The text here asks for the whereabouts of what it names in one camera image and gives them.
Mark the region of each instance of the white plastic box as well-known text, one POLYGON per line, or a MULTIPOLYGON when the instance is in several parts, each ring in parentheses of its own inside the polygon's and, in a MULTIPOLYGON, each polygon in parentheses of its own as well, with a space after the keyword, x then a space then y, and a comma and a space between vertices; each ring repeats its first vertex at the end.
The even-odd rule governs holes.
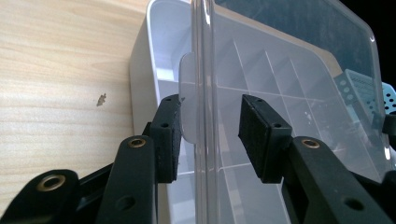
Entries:
POLYGON ((335 0, 219 4, 151 1, 131 59, 135 132, 180 93, 184 136, 196 144, 182 141, 167 189, 172 223, 290 222, 280 186, 261 183, 237 137, 242 94, 267 101, 293 136, 321 139, 349 170, 380 181, 392 162, 370 28, 335 0), (370 111, 348 102, 358 92, 339 92, 347 69, 371 80, 370 111))

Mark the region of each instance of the transparent plastic lid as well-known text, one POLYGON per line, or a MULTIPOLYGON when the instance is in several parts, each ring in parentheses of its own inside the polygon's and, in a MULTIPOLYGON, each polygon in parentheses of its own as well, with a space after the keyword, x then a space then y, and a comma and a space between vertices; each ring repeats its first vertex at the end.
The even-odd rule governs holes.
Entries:
POLYGON ((238 138, 242 94, 293 136, 325 142, 347 169, 391 169, 375 38, 336 0, 195 0, 179 70, 182 129, 195 144, 197 223, 289 223, 279 185, 256 176, 238 138))

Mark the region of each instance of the wood grain surface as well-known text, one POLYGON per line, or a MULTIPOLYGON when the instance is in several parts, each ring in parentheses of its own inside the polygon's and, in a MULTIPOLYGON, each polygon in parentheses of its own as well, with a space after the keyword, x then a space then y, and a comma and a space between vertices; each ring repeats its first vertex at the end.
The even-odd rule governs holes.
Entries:
POLYGON ((0 2, 0 216, 36 175, 88 175, 134 133, 128 63, 148 1, 0 2))

